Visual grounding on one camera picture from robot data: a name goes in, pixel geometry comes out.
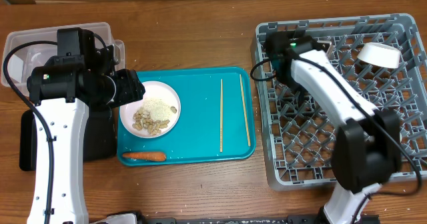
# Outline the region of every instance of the gray dish rack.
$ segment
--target gray dish rack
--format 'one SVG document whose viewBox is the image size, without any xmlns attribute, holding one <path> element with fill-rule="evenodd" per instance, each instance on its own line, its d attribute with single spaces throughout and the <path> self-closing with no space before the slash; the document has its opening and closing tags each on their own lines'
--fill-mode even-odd
<svg viewBox="0 0 427 224">
<path fill-rule="evenodd" d="M 363 97 L 379 109 L 395 110 L 401 119 L 400 133 L 405 151 L 414 157 L 423 177 L 427 175 L 427 62 L 415 20 L 408 14 L 374 15 L 278 21 L 256 27 L 252 43 L 253 65 L 267 59 L 262 45 L 269 33 L 285 31 L 289 38 L 311 35 L 331 41 L 330 62 Z M 378 42 L 401 51 L 397 69 L 363 65 L 357 55 L 365 43 Z M 270 63 L 254 73 L 272 76 Z M 305 94 L 299 105 L 299 93 L 275 79 L 257 82 L 262 111 L 262 143 L 270 187 L 277 191 L 318 187 L 333 183 L 330 157 L 336 139 L 330 120 L 312 96 Z M 392 181 L 415 178 L 404 160 L 402 171 Z"/>
</svg>

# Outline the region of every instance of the wooden table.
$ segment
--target wooden table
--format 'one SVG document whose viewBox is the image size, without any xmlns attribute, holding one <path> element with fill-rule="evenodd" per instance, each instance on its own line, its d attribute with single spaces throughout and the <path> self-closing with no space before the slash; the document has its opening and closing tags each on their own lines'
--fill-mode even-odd
<svg viewBox="0 0 427 224">
<path fill-rule="evenodd" d="M 413 15 L 427 43 L 427 0 L 152 1 L 0 6 L 0 48 L 12 31 L 106 21 L 114 38 L 125 43 L 127 68 L 238 65 L 249 71 L 259 23 L 385 13 Z M 10 88 L 0 87 L 0 97 L 0 222 L 24 223 L 35 182 L 34 172 L 18 166 L 20 119 L 27 108 Z M 260 109 L 257 101 L 253 108 Z M 260 115 L 255 122 L 259 129 Z M 413 185 L 393 183 L 387 189 Z M 84 190 L 91 219 L 132 209 L 177 219 L 285 217 L 317 213 L 331 194 L 331 189 L 272 191 L 259 132 L 255 153 L 245 161 L 141 168 L 125 167 L 117 158 L 86 163 Z M 411 198 L 375 197 L 365 213 L 379 214 L 383 223 L 425 223 L 426 190 Z"/>
</svg>

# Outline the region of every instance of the orange carrot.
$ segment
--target orange carrot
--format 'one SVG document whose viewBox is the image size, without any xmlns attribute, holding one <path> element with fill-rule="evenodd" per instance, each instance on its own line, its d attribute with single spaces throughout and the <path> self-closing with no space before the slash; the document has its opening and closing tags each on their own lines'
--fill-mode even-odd
<svg viewBox="0 0 427 224">
<path fill-rule="evenodd" d="M 165 161 L 166 160 L 166 154 L 159 151 L 123 153 L 122 157 L 147 160 L 147 161 Z"/>
</svg>

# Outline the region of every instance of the teal cutting board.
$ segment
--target teal cutting board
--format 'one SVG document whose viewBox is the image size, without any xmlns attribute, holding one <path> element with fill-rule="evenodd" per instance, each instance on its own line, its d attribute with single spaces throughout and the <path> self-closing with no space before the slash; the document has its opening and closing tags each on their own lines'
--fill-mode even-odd
<svg viewBox="0 0 427 224">
<path fill-rule="evenodd" d="M 248 74 L 239 67 L 140 71 L 139 80 L 161 81 L 171 86 L 181 101 L 181 115 L 165 135 L 143 139 L 126 130 L 119 118 L 117 156 L 127 166 L 166 165 L 248 158 L 255 150 L 254 113 Z M 245 93 L 251 145 L 246 136 L 240 77 Z M 220 93 L 223 80 L 223 151 L 220 152 Z M 162 151 L 166 161 L 132 160 L 129 151 Z"/>
</svg>

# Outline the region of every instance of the chopstick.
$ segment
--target chopstick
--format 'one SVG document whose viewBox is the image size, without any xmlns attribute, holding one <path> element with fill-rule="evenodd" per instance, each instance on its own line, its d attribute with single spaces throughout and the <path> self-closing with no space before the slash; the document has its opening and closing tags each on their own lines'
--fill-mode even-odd
<svg viewBox="0 0 427 224">
<path fill-rule="evenodd" d="M 222 79 L 221 79 L 221 104 L 220 104 L 220 152 L 222 152 Z"/>
<path fill-rule="evenodd" d="M 243 91 L 242 75 L 240 75 L 240 91 L 242 93 L 243 112 L 245 114 L 246 137 L 248 138 L 248 146 L 251 146 L 251 139 L 249 138 L 248 116 L 246 115 L 246 103 L 245 103 L 245 93 Z"/>
</svg>

